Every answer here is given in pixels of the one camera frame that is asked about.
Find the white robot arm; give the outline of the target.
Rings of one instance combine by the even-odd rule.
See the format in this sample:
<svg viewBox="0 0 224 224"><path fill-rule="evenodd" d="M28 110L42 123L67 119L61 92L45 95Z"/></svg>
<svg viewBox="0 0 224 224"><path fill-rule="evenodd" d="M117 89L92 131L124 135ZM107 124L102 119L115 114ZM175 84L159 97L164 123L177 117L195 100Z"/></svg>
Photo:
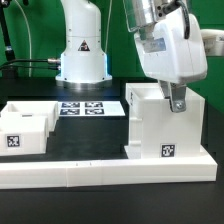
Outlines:
<svg viewBox="0 0 224 224"><path fill-rule="evenodd" d="M89 0L61 0L66 48L56 81L93 86L110 79L101 48L101 13ZM202 29L186 0L123 0L141 67L156 79L173 112L186 110L188 83L207 75L208 56L224 56L224 30Z"/></svg>

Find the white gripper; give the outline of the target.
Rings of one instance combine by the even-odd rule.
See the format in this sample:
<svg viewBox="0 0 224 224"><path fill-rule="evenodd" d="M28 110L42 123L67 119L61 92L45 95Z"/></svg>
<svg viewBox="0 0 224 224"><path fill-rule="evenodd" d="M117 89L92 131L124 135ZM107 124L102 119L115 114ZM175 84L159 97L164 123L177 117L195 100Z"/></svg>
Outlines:
<svg viewBox="0 0 224 224"><path fill-rule="evenodd" d="M134 4L133 33L144 74L184 112L185 84L206 77L207 56L224 56L224 30L201 29L186 4Z"/></svg>

